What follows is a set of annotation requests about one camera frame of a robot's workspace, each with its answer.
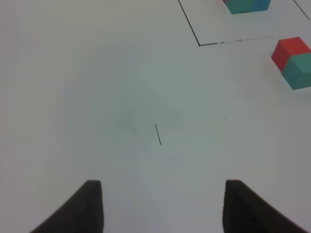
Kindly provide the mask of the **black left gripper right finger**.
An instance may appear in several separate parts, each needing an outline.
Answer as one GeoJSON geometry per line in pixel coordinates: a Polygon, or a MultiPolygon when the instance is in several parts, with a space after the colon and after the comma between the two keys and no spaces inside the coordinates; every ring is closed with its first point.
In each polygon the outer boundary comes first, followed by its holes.
{"type": "Polygon", "coordinates": [[[305,233],[240,180],[225,182],[225,233],[305,233]]]}

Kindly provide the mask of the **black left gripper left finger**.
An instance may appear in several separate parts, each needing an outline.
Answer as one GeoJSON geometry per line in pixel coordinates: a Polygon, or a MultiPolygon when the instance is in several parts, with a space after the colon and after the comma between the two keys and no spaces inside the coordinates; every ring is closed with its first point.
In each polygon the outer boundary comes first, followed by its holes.
{"type": "Polygon", "coordinates": [[[102,233],[102,183],[86,181],[59,209],[32,230],[33,233],[102,233]]]}

